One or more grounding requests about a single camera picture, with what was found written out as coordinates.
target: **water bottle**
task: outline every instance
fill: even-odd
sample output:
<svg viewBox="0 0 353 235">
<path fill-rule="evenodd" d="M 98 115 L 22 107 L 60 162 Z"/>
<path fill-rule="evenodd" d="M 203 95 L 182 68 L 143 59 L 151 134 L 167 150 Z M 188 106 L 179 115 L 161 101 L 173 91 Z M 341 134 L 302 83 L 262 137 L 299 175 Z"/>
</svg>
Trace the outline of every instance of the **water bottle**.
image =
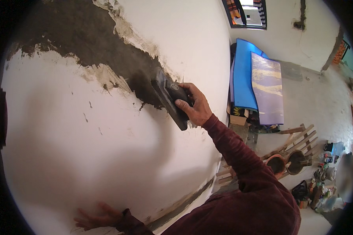
<svg viewBox="0 0 353 235">
<path fill-rule="evenodd" d="M 341 156 L 345 150 L 345 146 L 343 142 L 338 142 L 334 143 L 334 146 L 332 147 L 332 156 Z"/>
</svg>

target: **left hand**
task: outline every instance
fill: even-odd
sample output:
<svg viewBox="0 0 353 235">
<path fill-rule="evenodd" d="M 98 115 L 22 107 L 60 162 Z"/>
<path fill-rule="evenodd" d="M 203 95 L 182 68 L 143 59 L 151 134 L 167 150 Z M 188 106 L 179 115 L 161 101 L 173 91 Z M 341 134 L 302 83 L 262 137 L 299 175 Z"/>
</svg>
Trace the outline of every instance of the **left hand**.
<svg viewBox="0 0 353 235">
<path fill-rule="evenodd" d="M 76 226 L 84 228 L 85 231 L 98 227 L 115 227 L 115 225 L 123 218 L 123 214 L 120 211 L 113 209 L 104 202 L 99 202 L 98 206 L 104 212 L 103 215 L 90 215 L 85 210 L 78 208 L 78 211 L 84 219 L 73 218 L 73 220 L 77 222 Z"/>
</svg>

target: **plastering trowel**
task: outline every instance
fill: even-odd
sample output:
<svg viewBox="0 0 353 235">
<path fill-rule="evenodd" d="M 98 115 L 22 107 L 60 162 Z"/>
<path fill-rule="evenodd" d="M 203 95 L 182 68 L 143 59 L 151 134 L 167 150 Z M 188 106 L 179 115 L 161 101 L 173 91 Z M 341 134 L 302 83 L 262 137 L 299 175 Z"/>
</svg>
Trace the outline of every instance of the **plastering trowel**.
<svg viewBox="0 0 353 235">
<path fill-rule="evenodd" d="M 155 69 L 151 84 L 156 91 L 158 98 L 178 127 L 181 130 L 186 130 L 189 118 L 185 112 L 174 104 L 175 100 L 180 99 L 186 101 L 191 107 L 193 107 L 193 103 L 189 99 L 186 91 L 178 86 L 177 82 L 173 82 L 171 79 L 167 78 L 160 67 Z"/>
</svg>

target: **window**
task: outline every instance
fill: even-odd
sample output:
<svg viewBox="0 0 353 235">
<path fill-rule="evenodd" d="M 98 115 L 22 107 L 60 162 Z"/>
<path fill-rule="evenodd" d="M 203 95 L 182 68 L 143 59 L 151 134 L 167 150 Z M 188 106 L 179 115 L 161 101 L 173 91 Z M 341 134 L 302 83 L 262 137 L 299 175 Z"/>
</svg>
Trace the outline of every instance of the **window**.
<svg viewBox="0 0 353 235">
<path fill-rule="evenodd" d="M 267 29 L 265 0 L 222 0 L 222 3 L 232 28 Z"/>
</svg>

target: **black bag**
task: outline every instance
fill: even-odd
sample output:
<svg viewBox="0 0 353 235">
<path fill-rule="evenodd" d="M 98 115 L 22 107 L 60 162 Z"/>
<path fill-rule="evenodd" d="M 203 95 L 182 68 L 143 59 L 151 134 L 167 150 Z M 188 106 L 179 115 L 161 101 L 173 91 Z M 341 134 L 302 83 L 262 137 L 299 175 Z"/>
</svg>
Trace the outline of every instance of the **black bag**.
<svg viewBox="0 0 353 235">
<path fill-rule="evenodd" d="M 292 189 L 292 195 L 296 201 L 302 201 L 307 195 L 309 191 L 307 190 L 307 182 L 302 181 L 297 186 Z"/>
</svg>

